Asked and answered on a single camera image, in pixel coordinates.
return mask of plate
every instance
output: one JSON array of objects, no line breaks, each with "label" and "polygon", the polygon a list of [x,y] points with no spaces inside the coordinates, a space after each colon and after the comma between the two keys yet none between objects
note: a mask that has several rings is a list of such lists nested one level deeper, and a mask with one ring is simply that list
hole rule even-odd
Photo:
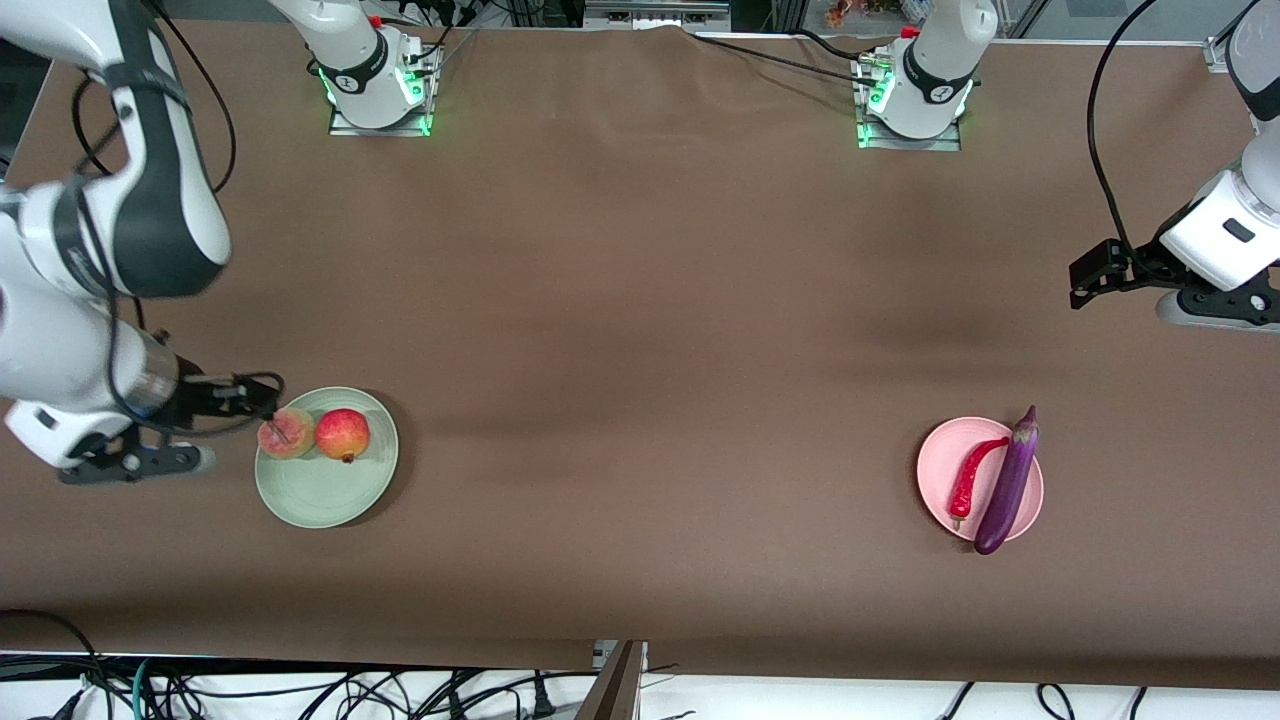
[{"label": "plate", "polygon": [[315,447],[293,460],[276,460],[259,448],[253,477],[262,502],[276,518],[300,528],[333,528],[360,518],[378,502],[396,474],[399,436],[390,413],[374,396],[351,387],[314,389],[288,407],[305,410],[315,420],[339,407],[364,413],[369,450],[348,465],[325,457]]},{"label": "plate", "polygon": [[[1001,423],[987,418],[956,418],[942,423],[925,438],[920,447],[920,457],[915,464],[915,475],[920,484],[920,497],[928,506],[933,519],[950,533],[972,541],[978,534],[978,524],[987,505],[991,502],[991,493],[996,488],[996,475],[1000,474],[1000,465],[1005,461],[1005,452],[1009,446],[998,447],[987,454],[987,457],[978,465],[978,473],[973,482],[973,510],[969,518],[960,523],[957,530],[951,518],[951,489],[955,487],[956,475],[960,473],[960,464],[978,443],[988,439],[1009,437],[1012,430]],[[1027,532],[1039,515],[1041,505],[1044,502],[1044,477],[1041,474],[1039,459],[1032,459],[1032,469],[1027,474],[1027,489],[1023,492],[1023,503],[1018,506],[1018,516],[1014,527],[1009,532],[1007,541]]]}]

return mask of red chili pepper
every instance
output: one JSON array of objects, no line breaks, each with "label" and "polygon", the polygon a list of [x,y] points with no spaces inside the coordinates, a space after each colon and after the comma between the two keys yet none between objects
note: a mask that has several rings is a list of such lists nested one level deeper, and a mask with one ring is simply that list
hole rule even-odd
[{"label": "red chili pepper", "polygon": [[973,480],[978,475],[978,465],[982,465],[983,457],[992,450],[1005,447],[1006,445],[1009,445],[1009,438],[1006,437],[980,442],[969,451],[969,455],[960,465],[960,474],[956,475],[956,487],[951,491],[951,516],[955,518],[957,530],[960,529],[960,520],[968,518],[969,512],[973,511]]}]

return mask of pink plate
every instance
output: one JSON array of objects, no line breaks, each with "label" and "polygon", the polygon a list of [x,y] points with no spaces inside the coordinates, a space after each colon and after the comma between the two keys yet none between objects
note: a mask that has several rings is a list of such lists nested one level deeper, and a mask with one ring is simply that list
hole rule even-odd
[{"label": "pink plate", "polygon": [[[982,465],[978,465],[973,483],[973,511],[960,523],[957,530],[950,505],[951,488],[955,487],[960,464],[978,443],[1009,437],[1011,433],[1012,430],[1005,425],[986,418],[956,418],[942,423],[925,438],[915,464],[920,497],[924,498],[924,505],[929,507],[933,518],[952,534],[968,541],[978,534],[978,524],[987,512],[987,503],[991,502],[991,492],[996,487],[996,475],[1000,474],[1007,447],[991,451]],[[1041,474],[1039,459],[1033,459],[1032,470],[1027,475],[1027,491],[1023,492],[1023,503],[1018,507],[1018,518],[1007,539],[1016,538],[1032,527],[1039,515],[1042,502],[1044,502],[1044,477]]]}]

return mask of pomegranate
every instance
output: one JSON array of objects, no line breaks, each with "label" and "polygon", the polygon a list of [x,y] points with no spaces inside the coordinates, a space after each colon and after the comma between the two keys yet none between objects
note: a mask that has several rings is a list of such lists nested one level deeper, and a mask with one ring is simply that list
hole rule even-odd
[{"label": "pomegranate", "polygon": [[270,423],[257,429],[257,446],[276,460],[293,460],[316,443],[315,427],[305,410],[282,407],[271,415]]},{"label": "pomegranate", "polygon": [[316,447],[325,456],[353,462],[369,448],[369,420],[356,410],[330,410],[316,423]]}]

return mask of green plate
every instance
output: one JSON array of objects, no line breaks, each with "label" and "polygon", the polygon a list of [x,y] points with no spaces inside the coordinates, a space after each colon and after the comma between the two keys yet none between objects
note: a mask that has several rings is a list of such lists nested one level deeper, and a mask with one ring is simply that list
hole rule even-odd
[{"label": "green plate", "polygon": [[314,389],[288,405],[316,420],[349,407],[369,420],[369,450],[347,465],[312,447],[302,457],[276,460],[261,450],[253,464],[257,492],[276,518],[300,528],[333,528],[358,518],[378,502],[396,474],[399,436],[387,407],[351,387]]}]

